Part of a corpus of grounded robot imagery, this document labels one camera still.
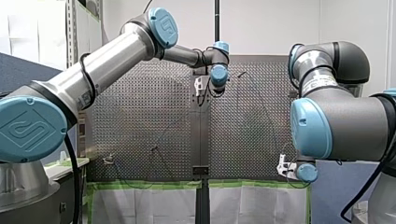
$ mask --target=white bracket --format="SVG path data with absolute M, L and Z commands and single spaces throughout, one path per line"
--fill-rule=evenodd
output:
M 198 77 L 194 82 L 195 87 L 195 96 L 199 96 L 199 92 L 204 89 L 204 82 L 202 81 L 202 77 Z
M 277 165 L 277 173 L 279 175 L 283 175 L 289 179 L 298 180 L 295 170 L 297 168 L 296 162 L 285 162 L 285 154 L 280 154 L 279 156 L 279 164 Z

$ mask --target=gray wall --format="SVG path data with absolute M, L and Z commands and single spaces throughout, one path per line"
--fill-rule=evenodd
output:
M 15 91 L 20 86 L 28 84 L 31 80 L 45 81 L 60 72 L 57 69 L 0 53 L 0 92 Z M 75 128 L 69 131 L 69 136 L 72 143 L 74 143 L 74 148 L 76 148 Z M 61 150 L 65 150 L 65 148 L 58 148 L 47 158 L 43 159 L 42 162 L 46 164 L 58 160 Z

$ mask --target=wire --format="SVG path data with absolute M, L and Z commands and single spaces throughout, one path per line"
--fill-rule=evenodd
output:
M 296 90 L 299 90 L 299 87 L 298 87 L 297 84 L 294 82 L 295 79 L 294 79 L 293 76 L 292 76 L 292 70 L 291 70 L 291 67 L 290 67 L 291 56 L 292 56 L 293 50 L 294 50 L 297 46 L 303 46 L 303 44 L 295 44 L 295 45 L 293 45 L 293 46 L 291 47 L 290 52 L 289 52 L 288 73 L 289 73 L 289 80 L 290 80 L 291 85 L 292 85 Z
M 210 90 L 210 88 L 208 88 L 208 89 L 209 89 L 209 94 L 210 94 L 213 98 L 220 98 L 222 95 L 224 95 L 224 92 L 225 92 L 225 90 L 223 90 L 220 94 L 216 95 L 216 94 L 213 94 L 213 91 Z
M 386 99 L 390 100 L 390 102 L 393 104 L 393 106 L 396 109 L 396 103 L 393 101 L 391 101 L 391 99 L 389 99 L 388 97 L 385 97 Z M 361 190 L 358 192 L 358 194 L 355 195 L 355 197 L 344 207 L 344 209 L 341 211 L 341 218 L 349 223 L 351 223 L 351 219 L 346 217 L 346 213 L 347 211 L 353 206 L 353 204 L 355 204 L 360 198 L 361 196 L 363 196 L 363 194 L 367 191 L 368 188 L 370 188 L 370 186 L 373 184 L 373 182 L 376 180 L 376 178 L 378 177 L 378 175 L 381 173 L 381 171 L 383 170 L 383 168 L 385 167 L 385 165 L 387 164 L 387 162 L 389 162 L 390 160 L 393 159 L 393 157 L 395 156 L 395 143 L 396 143 L 396 132 L 393 134 L 392 139 L 389 143 L 388 148 L 385 150 L 384 155 L 382 156 L 380 163 L 378 164 L 378 166 L 375 168 L 375 170 L 373 171 L 373 173 L 370 175 L 369 179 L 366 181 L 366 183 L 363 185 L 363 187 L 361 188 Z
M 192 49 L 192 50 L 198 51 L 200 53 L 200 56 L 202 58 L 202 63 L 205 66 L 205 72 L 207 73 L 208 63 L 207 63 L 206 56 L 205 56 L 204 52 L 201 51 L 200 49 Z
M 151 2 L 152 2 L 152 0 L 149 0 L 149 1 L 148 1 L 148 4 L 146 5 L 145 10 L 143 10 L 143 13 L 146 13 L 146 11 L 147 11 L 148 8 L 149 8 L 149 5 L 151 5 Z
M 206 83 L 206 88 L 205 88 L 205 92 L 204 92 L 204 98 L 203 98 L 201 103 L 199 103 L 199 95 L 197 96 L 197 101 L 198 101 L 198 106 L 199 107 L 201 107 L 205 103 L 206 93 L 207 93 L 207 90 L 209 89 L 209 81 L 210 81 L 210 78 L 209 78 L 209 80 Z
M 280 150 L 280 153 L 285 154 L 285 148 L 286 148 L 286 146 L 288 146 L 288 145 L 292 145 L 292 142 L 287 142 L 287 143 L 285 143 L 285 144 L 283 145 L 283 147 L 282 147 L 282 150 Z
M 206 50 L 209 50 L 209 49 L 215 49 L 215 48 L 214 47 L 206 48 Z M 224 50 L 221 50 L 221 49 L 217 49 L 217 50 L 220 51 L 220 53 L 222 53 L 227 58 L 227 64 L 230 63 L 230 56 L 226 52 L 224 52 Z
M 78 171 L 78 163 L 76 154 L 74 152 L 72 143 L 70 141 L 69 135 L 66 134 L 64 138 L 64 142 L 66 143 L 66 148 L 69 153 L 70 161 L 72 162 L 72 171 L 73 171 L 73 179 L 74 179 L 74 193 L 75 193 L 75 205 L 74 205 L 74 213 L 73 213 L 73 224 L 78 224 L 79 217 L 79 205 L 80 205 L 80 187 L 79 187 L 79 171 Z
M 150 150 L 149 162 L 148 162 L 149 170 L 148 170 L 148 174 L 146 175 L 146 181 L 149 181 L 149 177 L 151 176 L 151 173 L 152 173 L 152 171 L 153 171 L 153 165 L 152 165 L 152 163 L 153 163 L 153 159 L 154 159 L 154 158 L 153 158 L 153 157 L 154 157 L 154 151 L 157 151 L 158 155 L 160 156 L 161 162 L 163 163 L 163 165 L 164 165 L 166 171 L 168 172 L 168 174 L 171 176 L 171 179 L 172 179 L 173 181 L 175 180 L 175 179 L 174 179 L 174 176 L 173 176 L 173 174 L 172 174 L 172 171 L 170 170 L 170 168 L 169 168 L 167 162 L 165 161 L 165 159 L 164 159 L 164 157 L 163 157 L 163 154 L 162 154 L 161 151 L 159 150 L 158 144 L 159 144 L 159 142 L 163 139 L 163 137 L 165 136 L 165 134 L 169 131 L 169 129 L 170 129 L 173 125 L 175 125 L 176 123 L 178 123 L 178 122 L 181 121 L 182 119 L 186 118 L 190 113 L 191 113 L 191 112 L 189 111 L 189 112 L 186 113 L 184 116 L 181 116 L 179 119 L 175 120 L 174 122 L 169 123 L 168 126 L 165 128 L 165 130 L 163 130 L 163 132 L 157 137 L 157 140 L 155 141 L 155 146 Z M 116 172 L 117 172 L 118 179 L 121 180 L 122 182 L 124 182 L 124 184 L 126 184 L 127 186 L 129 186 L 129 187 L 131 187 L 131 188 L 133 188 L 133 189 L 149 189 L 149 188 L 151 188 L 152 185 L 154 184 L 154 183 L 152 182 L 149 186 L 144 187 L 144 188 L 139 188 L 139 187 L 137 187 L 137 186 L 130 185 L 130 184 L 125 180 L 125 178 L 122 178 L 121 173 L 120 173 L 120 167 L 119 167 L 119 165 L 118 165 L 115 161 L 114 161 L 114 165 L 115 165 L 115 168 L 116 168 Z
M 237 77 L 240 78 L 242 75 L 247 75 L 247 77 L 249 78 L 251 84 L 253 85 L 253 90 L 255 92 L 257 92 L 257 95 L 259 96 L 259 99 L 260 99 L 260 101 L 262 103 L 262 109 L 263 109 L 263 111 L 265 113 L 265 116 L 268 118 L 268 120 L 270 122 L 270 125 L 271 125 L 271 130 L 273 132 L 273 140 L 274 140 L 275 148 L 278 148 L 277 141 L 276 141 L 275 125 L 274 125 L 274 123 L 273 123 L 273 121 L 271 119 L 271 116 L 270 116 L 270 113 L 267 110 L 267 107 L 265 107 L 264 101 L 262 100 L 262 94 L 260 93 L 259 88 L 257 87 L 256 83 L 254 82 L 253 78 L 251 76 L 249 76 L 249 73 L 247 71 L 240 73 Z
M 79 65 L 81 66 L 81 73 L 82 75 L 88 80 L 88 83 L 90 84 L 90 88 L 91 88 L 91 100 L 90 103 L 88 105 L 86 105 L 84 109 L 90 107 L 91 105 L 93 105 L 93 103 L 95 102 L 95 98 L 96 98 L 96 88 L 95 88 L 95 84 L 93 84 L 93 81 L 90 77 L 90 75 L 87 73 L 87 71 L 85 70 L 85 64 L 84 64 L 84 59 L 90 55 L 90 53 L 84 53 L 81 55 L 81 57 L 79 58 Z
M 5 92 L 0 92 L 0 99 L 3 99 L 4 97 L 8 96 L 12 91 L 5 91 Z
M 302 181 L 304 183 L 304 185 L 302 187 L 297 187 L 297 186 L 291 184 L 291 182 L 289 181 L 288 173 L 289 172 L 294 172 L 293 170 L 290 169 L 290 166 L 291 166 L 292 163 L 296 162 L 296 160 L 297 160 L 297 157 L 294 157 L 294 159 L 289 163 L 288 170 L 286 171 L 286 180 L 288 181 L 288 184 L 290 186 L 292 186 L 294 189 L 306 189 L 306 188 L 308 188 L 311 185 L 311 183 L 306 183 L 306 182 Z

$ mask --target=robotic arm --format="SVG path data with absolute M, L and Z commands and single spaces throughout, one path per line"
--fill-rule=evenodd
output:
M 382 172 L 369 201 L 369 223 L 396 223 L 396 194 L 390 189 L 396 186 L 395 91 L 358 98 L 370 66 L 364 52 L 347 42 L 295 45 L 290 51 L 289 74 L 290 80 L 298 81 L 298 86 L 293 84 L 300 95 L 291 105 L 291 134 L 299 157 L 304 158 L 293 164 L 295 177 L 315 181 L 314 159 L 379 161 L 355 199 Z
M 77 123 L 78 111 L 91 106 L 96 96 L 142 61 L 156 57 L 184 63 L 191 68 L 212 66 L 209 88 L 223 92 L 228 80 L 228 45 L 220 41 L 208 50 L 200 51 L 175 46 L 177 38 L 177 25 L 172 16 L 163 8 L 153 8 L 128 21 L 119 37 L 80 63 L 49 81 L 33 81 L 12 92 L 0 102 L 0 115 L 7 116 L 0 127 L 9 130 L 13 125 L 10 123 L 19 120 L 17 114 L 33 108 L 38 111 L 37 117 L 23 117 L 23 121 L 12 126 L 15 132 L 22 132 L 23 127 L 28 126 L 27 122 L 40 122 L 43 130 L 54 130 L 51 138 L 37 137 L 34 143 L 25 147 L 14 144 L 16 141 L 12 141 L 12 137 L 1 135 L 0 141 L 9 142 L 9 145 L 0 147 L 0 161 L 36 161 L 49 155 L 62 143 L 66 130 Z
M 78 122 L 78 111 L 91 106 L 96 96 L 136 64 L 158 58 L 191 68 L 204 67 L 205 72 L 200 74 L 210 75 L 206 87 L 216 93 L 225 91 L 228 44 L 219 41 L 201 51 L 176 46 L 177 39 L 177 25 L 171 14 L 163 8 L 152 8 L 128 21 L 119 37 L 83 55 L 79 63 L 58 76 L 33 81 L 0 100 L 2 220 L 17 223 L 13 218 L 21 215 L 9 211 L 35 206 L 56 192 L 59 186 L 48 181 L 39 160 L 63 143 L 67 131 Z

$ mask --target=black cable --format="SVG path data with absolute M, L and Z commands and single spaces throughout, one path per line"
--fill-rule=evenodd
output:
M 154 150 L 157 151 L 158 155 L 160 156 L 161 162 L 163 163 L 163 166 L 165 166 L 165 170 L 166 172 L 168 172 L 168 174 L 171 176 L 172 181 L 175 182 L 175 178 L 171 172 L 171 170 L 169 169 L 168 163 L 165 161 L 165 159 L 163 158 L 163 154 L 161 153 L 161 151 L 159 150 L 158 147 L 155 147 Z
M 3 99 L 4 97 L 8 96 L 12 91 L 5 91 L 5 92 L 0 92 L 0 99 Z
M 202 100 L 201 103 L 199 103 L 199 96 L 197 96 L 198 106 L 200 106 L 200 107 L 205 103 L 205 98 L 206 98 L 207 90 L 209 89 L 209 81 L 210 81 L 210 79 L 209 79 L 209 80 L 207 81 L 207 83 L 206 83 L 206 88 L 205 88 L 205 92 L 204 92 L 204 98 L 203 98 L 203 100 Z
M 205 56 L 204 52 L 201 51 L 200 49 L 192 49 L 192 50 L 198 51 L 200 53 L 201 59 L 202 59 L 202 63 L 205 66 L 205 72 L 207 73 L 207 67 L 209 66 L 209 64 L 207 63 L 206 56 Z
M 79 170 L 75 151 L 70 141 L 69 135 L 66 134 L 64 138 L 66 148 L 69 153 L 70 161 L 72 162 L 73 180 L 74 180 L 74 193 L 75 193 L 75 205 L 73 213 L 73 224 L 78 224 L 79 205 L 80 205 L 80 188 L 79 188 Z
M 206 48 L 206 50 L 209 50 L 209 49 L 216 49 L 216 48 L 214 48 L 214 47 L 207 47 L 207 48 Z M 217 49 L 217 50 L 218 50 L 221 54 L 223 54 L 224 57 L 227 58 L 227 64 L 230 63 L 230 55 L 228 55 L 224 50 L 221 50 L 221 49 Z
M 153 148 L 150 151 L 149 157 L 150 157 L 149 163 L 148 163 L 149 170 L 148 170 L 148 174 L 146 175 L 145 181 L 149 181 L 149 177 L 151 176 L 151 172 L 152 172 L 152 167 L 153 167 L 152 163 L 153 163 L 153 157 L 154 157 L 154 149 Z M 129 186 L 132 189 L 149 189 L 154 185 L 154 182 L 151 182 L 151 184 L 148 187 L 144 187 L 144 188 L 132 186 L 128 183 L 128 181 L 125 180 L 125 178 L 122 178 L 121 173 L 120 173 L 120 167 L 116 161 L 114 161 L 114 166 L 116 168 L 116 173 L 117 173 L 119 180 L 122 181 L 124 184 L 126 184 L 127 186 Z
M 146 13 L 146 11 L 148 10 L 149 5 L 151 4 L 151 2 L 152 2 L 152 0 L 148 1 L 148 4 L 146 5 L 145 10 L 143 10 L 143 13 Z
M 283 145 L 282 150 L 281 150 L 281 153 L 282 153 L 282 154 L 285 154 L 285 153 L 284 153 L 284 152 L 285 152 L 285 147 L 286 147 L 287 145 L 291 145 L 291 142 L 285 143 L 285 144 Z M 285 177 L 286 177 L 286 181 L 288 181 L 288 184 L 289 184 L 290 186 L 292 186 L 294 189 L 306 189 L 306 188 L 308 188 L 308 187 L 311 185 L 311 183 L 306 183 L 306 182 L 302 181 L 302 182 L 304 183 L 304 185 L 303 185 L 302 187 L 297 187 L 297 186 L 291 184 L 292 182 L 290 182 L 290 180 L 289 180 L 289 178 L 288 178 L 288 173 L 289 173 L 289 172 L 294 172 L 293 170 L 290 169 L 290 166 L 291 166 L 292 163 L 296 162 L 296 160 L 297 160 L 297 156 L 295 156 L 295 157 L 293 158 L 293 160 L 291 160 L 291 162 L 289 163 L 289 165 L 288 165 L 288 167 L 287 167 L 288 169 L 286 170 L 286 176 L 285 176 Z
M 396 103 L 393 99 L 389 99 L 386 97 L 385 99 L 388 99 L 396 109 Z M 349 223 L 352 222 L 351 219 L 346 217 L 347 211 L 363 196 L 363 194 L 367 191 L 368 188 L 373 184 L 373 182 L 376 180 L 378 175 L 381 173 L 381 171 L 384 169 L 385 165 L 393 159 L 395 156 L 396 150 L 395 150 L 395 143 L 396 143 L 396 132 L 393 134 L 391 141 L 389 143 L 389 146 L 387 149 L 384 151 L 384 155 L 382 156 L 381 160 L 379 161 L 378 166 L 375 168 L 373 173 L 370 175 L 369 179 L 366 181 L 366 183 L 363 185 L 361 190 L 358 192 L 358 194 L 355 195 L 355 197 L 344 207 L 344 209 L 341 211 L 341 218 Z
M 263 99 L 263 98 L 262 98 L 262 94 L 260 93 L 260 90 L 259 90 L 259 88 L 257 87 L 256 83 L 254 82 L 253 78 L 252 78 L 251 76 L 249 76 L 249 73 L 248 73 L 248 72 L 246 72 L 246 71 L 245 71 L 245 72 L 242 72 L 242 73 L 240 73 L 237 77 L 240 78 L 242 75 L 247 75 L 247 77 L 249 78 L 250 82 L 251 82 L 252 85 L 253 85 L 253 90 L 254 90 L 254 91 L 257 93 L 257 95 L 259 96 L 259 99 L 260 99 L 260 101 L 261 101 L 261 103 L 262 103 L 262 110 L 264 111 L 265 116 L 268 118 L 268 120 L 269 120 L 269 122 L 270 122 L 270 125 L 271 125 L 271 129 L 272 129 L 272 132 L 273 132 L 273 140 L 274 140 L 275 148 L 278 148 L 278 146 L 277 146 L 277 141 L 276 141 L 275 125 L 274 125 L 274 123 L 273 123 L 273 121 L 272 121 L 272 119 L 271 119 L 271 116 L 270 116 L 270 113 L 269 113 L 268 110 L 267 110 L 267 107 L 265 107 L 264 101 L 262 100 L 262 99 Z
M 214 94 L 213 91 L 210 90 L 210 88 L 208 88 L 210 79 L 211 79 L 211 77 L 210 77 L 209 80 L 207 81 L 207 85 L 206 85 L 207 89 L 209 90 L 209 94 L 210 94 L 213 98 L 220 98 L 222 95 L 224 95 L 225 90 L 222 91 L 220 94 Z
M 90 75 L 87 73 L 87 71 L 85 70 L 85 64 L 84 64 L 84 59 L 90 55 L 90 53 L 84 53 L 81 55 L 81 57 L 79 58 L 79 64 L 81 66 L 81 73 L 82 75 L 88 80 L 88 83 L 90 84 L 90 88 L 91 88 L 91 100 L 90 103 L 88 105 L 86 105 L 84 109 L 90 107 L 91 105 L 93 105 L 93 103 L 95 102 L 95 98 L 96 98 L 96 88 L 95 88 L 95 84 L 93 84 L 93 81 L 90 77 Z
M 293 45 L 293 46 L 291 47 L 290 52 L 289 52 L 288 73 L 289 73 L 289 80 L 290 80 L 291 85 L 292 85 L 296 90 L 299 90 L 299 87 L 298 87 L 297 84 L 294 82 L 295 78 L 293 77 L 293 74 L 292 74 L 292 64 L 290 64 L 290 63 L 294 63 L 294 62 L 291 62 L 291 61 L 290 61 L 290 60 L 291 60 L 291 56 L 292 56 L 291 54 L 292 54 L 294 48 L 296 48 L 297 46 L 303 46 L 303 44 L 295 44 L 295 45 Z

